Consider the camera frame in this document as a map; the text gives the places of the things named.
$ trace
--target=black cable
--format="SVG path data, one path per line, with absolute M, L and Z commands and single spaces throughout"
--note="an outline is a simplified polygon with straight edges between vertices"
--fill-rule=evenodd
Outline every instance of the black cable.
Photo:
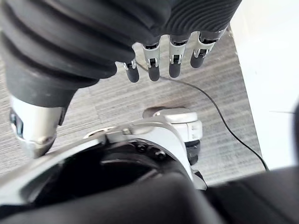
M 147 70 L 145 67 L 143 67 L 141 64 L 139 64 L 138 62 L 136 62 L 136 64 L 137 64 L 141 69 L 143 69 L 144 71 L 148 72 L 148 70 Z M 190 87 L 192 87 L 192 88 L 194 88 L 194 89 L 197 89 L 197 90 L 201 91 L 203 94 L 205 94 L 205 96 L 208 97 L 209 100 L 210 100 L 210 101 L 214 104 L 214 106 L 216 107 L 216 109 L 217 109 L 217 111 L 218 111 L 218 113 L 219 113 L 219 115 L 220 115 L 220 117 L 221 117 L 221 119 L 222 119 L 222 121 L 223 121 L 225 127 L 227 128 L 227 130 L 228 130 L 228 131 L 232 134 L 232 136 L 233 136 L 235 139 L 237 139 L 242 145 L 244 145 L 247 149 L 249 149 L 251 152 L 253 152 L 253 153 L 259 158 L 259 160 L 262 162 L 262 164 L 263 164 L 265 170 L 266 170 L 266 171 L 269 171 L 269 168 L 268 168 L 266 162 L 263 160 L 263 158 L 262 158 L 258 153 L 256 153 L 252 148 L 250 148 L 248 145 L 246 145 L 241 139 L 239 139 L 239 138 L 232 132 L 232 130 L 228 127 L 228 125 L 227 125 L 227 123 L 226 123 L 226 121 L 225 121 L 225 119 L 224 119 L 224 117 L 223 117 L 223 115 L 222 115 L 222 113 L 221 113 L 219 107 L 217 106 L 217 104 L 215 103 L 215 101 L 214 101 L 214 100 L 213 100 L 213 99 L 212 99 L 212 98 L 211 98 L 205 91 L 203 91 L 201 88 L 199 88 L 199 87 L 197 87 L 197 86 L 195 86 L 195 85 L 192 85 L 192 84 L 189 84 L 189 83 L 186 83 L 186 82 L 183 82 L 183 81 L 174 80 L 174 79 L 166 78 L 166 77 L 163 77 L 163 76 L 161 76 L 160 79 L 168 80 L 168 81 L 171 81 L 171 82 L 180 83 L 180 84 L 184 84 L 184 85 L 188 85 L 188 86 L 190 86 Z

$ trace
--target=silver metal joint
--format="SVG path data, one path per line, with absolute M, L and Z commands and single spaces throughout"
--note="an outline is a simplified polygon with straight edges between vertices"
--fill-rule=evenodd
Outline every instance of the silver metal joint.
M 171 64 L 181 64 L 183 56 L 185 54 L 185 49 L 187 46 L 187 41 L 181 43 L 175 43 L 171 40 L 171 36 L 169 35 L 169 61 Z
M 30 158 L 44 155 L 54 143 L 63 108 L 31 105 L 14 96 L 10 103 L 10 122 L 21 148 Z
M 197 42 L 195 43 L 195 47 L 193 50 L 194 57 L 198 58 L 199 55 L 203 55 L 205 57 L 213 48 L 216 41 L 213 43 L 202 43 L 200 40 L 200 32 L 198 32 Z
M 123 67 L 125 70 L 129 70 L 129 67 L 132 67 L 132 69 L 136 68 L 136 59 L 134 58 L 131 63 L 123 63 Z
M 143 45 L 142 48 L 148 67 L 151 68 L 152 65 L 158 67 L 160 61 L 160 42 L 150 46 Z

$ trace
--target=robot finger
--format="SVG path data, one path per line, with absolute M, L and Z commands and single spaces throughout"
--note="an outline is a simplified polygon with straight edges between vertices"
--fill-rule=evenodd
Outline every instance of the robot finger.
M 195 43 L 190 64 L 193 68 L 199 68 L 207 54 L 212 50 L 215 43 L 221 38 L 226 29 L 218 32 L 200 31 Z
M 169 75 L 177 78 L 190 34 L 169 35 Z
M 139 72 L 136 66 L 136 59 L 134 58 L 130 63 L 124 63 L 123 65 L 127 72 L 128 79 L 132 83 L 136 83 L 139 80 Z
M 143 45 L 142 48 L 149 70 L 149 78 L 151 79 L 151 81 L 155 82 L 160 78 L 160 37 L 157 38 L 157 42 L 151 45 Z

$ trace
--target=gray carpet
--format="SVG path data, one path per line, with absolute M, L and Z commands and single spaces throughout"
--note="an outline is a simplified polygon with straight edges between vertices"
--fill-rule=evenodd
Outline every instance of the gray carpet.
M 229 32 L 215 45 L 200 69 L 190 66 L 193 43 L 189 41 L 180 80 L 204 89 L 220 107 L 228 125 L 245 143 L 260 152 L 235 45 Z M 145 65 L 142 48 L 135 46 L 137 60 Z M 161 41 L 161 75 L 168 76 L 168 39 Z M 97 85 L 79 90 L 66 114 L 52 150 L 81 139 L 97 128 L 140 119 L 147 107 L 186 106 L 197 111 L 203 122 L 198 169 L 208 184 L 260 172 L 260 161 L 225 129 L 212 103 L 188 86 L 169 81 L 151 82 L 139 69 L 140 81 L 132 84 L 118 64 L 118 73 Z M 0 60 L 0 174 L 24 164 L 27 158 L 10 131 L 9 100 Z

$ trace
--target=white wall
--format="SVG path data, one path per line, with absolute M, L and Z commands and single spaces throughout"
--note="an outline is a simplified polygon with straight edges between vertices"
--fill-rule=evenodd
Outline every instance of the white wall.
M 299 0 L 243 0 L 231 28 L 263 158 L 294 165 L 299 102 Z

